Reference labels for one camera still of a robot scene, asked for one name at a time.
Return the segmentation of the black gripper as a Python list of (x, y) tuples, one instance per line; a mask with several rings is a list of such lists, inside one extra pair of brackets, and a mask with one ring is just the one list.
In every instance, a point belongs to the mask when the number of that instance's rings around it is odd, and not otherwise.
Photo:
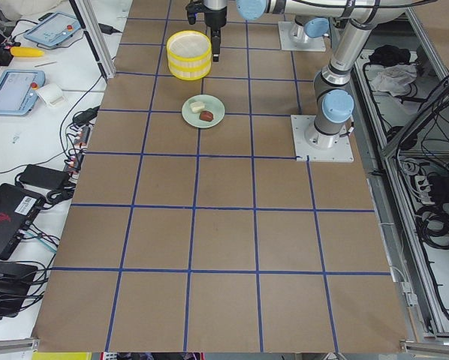
[(190, 1), (185, 9), (190, 25), (196, 23), (197, 14), (204, 14), (205, 24), (211, 29), (212, 61), (218, 62), (221, 54), (221, 28), (225, 26), (225, 0)]

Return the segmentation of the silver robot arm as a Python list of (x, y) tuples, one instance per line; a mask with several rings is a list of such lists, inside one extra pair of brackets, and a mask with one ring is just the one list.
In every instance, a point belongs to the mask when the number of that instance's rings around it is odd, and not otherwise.
[[(240, 16), (245, 20), (257, 20), (267, 12), (267, 1), (236, 1)], [(221, 29), (227, 24), (227, 1), (190, 1), (186, 7), (188, 23), (196, 23), (197, 14), (204, 15), (210, 30), (212, 61), (218, 62), (221, 53)], [(323, 17), (296, 15), (290, 27), (289, 37), (295, 43), (322, 37), (329, 28), (329, 20)]]
[(310, 146), (330, 149), (351, 117), (354, 100), (344, 87), (372, 30), (396, 19), (411, 5), (411, 1), (238, 1), (237, 10), (245, 20), (263, 14), (293, 14), (348, 21), (328, 65), (315, 77), (318, 114), (304, 133)]

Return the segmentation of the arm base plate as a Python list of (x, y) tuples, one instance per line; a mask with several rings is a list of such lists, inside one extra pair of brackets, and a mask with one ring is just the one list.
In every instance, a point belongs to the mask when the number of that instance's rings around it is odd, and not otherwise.
[(316, 18), (299, 25), (296, 22), (279, 22), (281, 50), (298, 52), (324, 52), (324, 35), (328, 32), (329, 22), (325, 18)]
[(315, 128), (315, 115), (291, 115), (295, 159), (301, 162), (352, 163), (353, 152), (347, 129), (324, 135)]

